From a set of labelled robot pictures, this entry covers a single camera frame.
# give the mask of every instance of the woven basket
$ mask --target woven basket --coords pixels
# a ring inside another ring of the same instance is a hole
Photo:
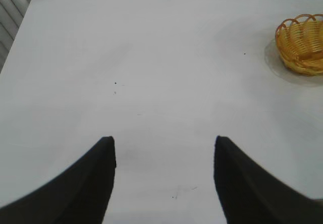
[[[275,38],[287,68],[308,76],[323,74],[322,14],[303,14],[283,21]]]

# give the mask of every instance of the yellow wicker basket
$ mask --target yellow wicker basket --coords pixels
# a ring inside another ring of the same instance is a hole
[[[323,74],[323,14],[283,21],[275,39],[287,68],[308,76]]]

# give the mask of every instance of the wicker basket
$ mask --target wicker basket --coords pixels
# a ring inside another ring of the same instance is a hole
[[[287,68],[308,76],[323,74],[322,14],[303,14],[283,21],[275,38]]]

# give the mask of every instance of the table surface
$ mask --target table surface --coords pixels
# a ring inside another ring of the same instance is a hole
[[[323,80],[287,71],[286,18],[322,0],[32,0],[0,74],[0,205],[116,140],[104,223],[225,223],[217,135],[323,196]]]

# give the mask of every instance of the stain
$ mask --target stain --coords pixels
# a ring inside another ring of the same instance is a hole
[[[106,50],[104,54],[98,56],[92,63],[85,64],[81,73],[76,74],[74,77],[91,81],[94,78],[97,83],[104,82],[107,78],[113,77],[116,69],[127,60],[128,53],[132,48],[133,45],[130,43],[121,43],[115,48],[110,48],[110,50]]]
[[[177,186],[177,192],[176,192],[175,200],[177,200],[179,191],[180,191],[180,186]]]

